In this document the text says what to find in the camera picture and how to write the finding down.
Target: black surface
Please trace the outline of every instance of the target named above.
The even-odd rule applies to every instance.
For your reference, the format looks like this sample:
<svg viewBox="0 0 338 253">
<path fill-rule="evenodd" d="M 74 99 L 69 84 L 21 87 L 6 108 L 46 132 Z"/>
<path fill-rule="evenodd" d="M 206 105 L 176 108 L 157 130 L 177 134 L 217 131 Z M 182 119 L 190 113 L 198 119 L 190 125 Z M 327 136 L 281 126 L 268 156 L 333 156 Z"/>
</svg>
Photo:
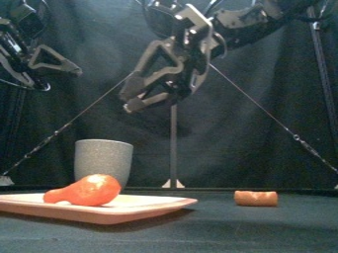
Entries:
<svg viewBox="0 0 338 253">
<path fill-rule="evenodd" d="M 117 225 L 0 212 L 0 252 L 337 252 L 338 198 L 280 194 L 277 208 L 238 207 L 233 192 L 126 191 L 198 204 Z"/>
</svg>

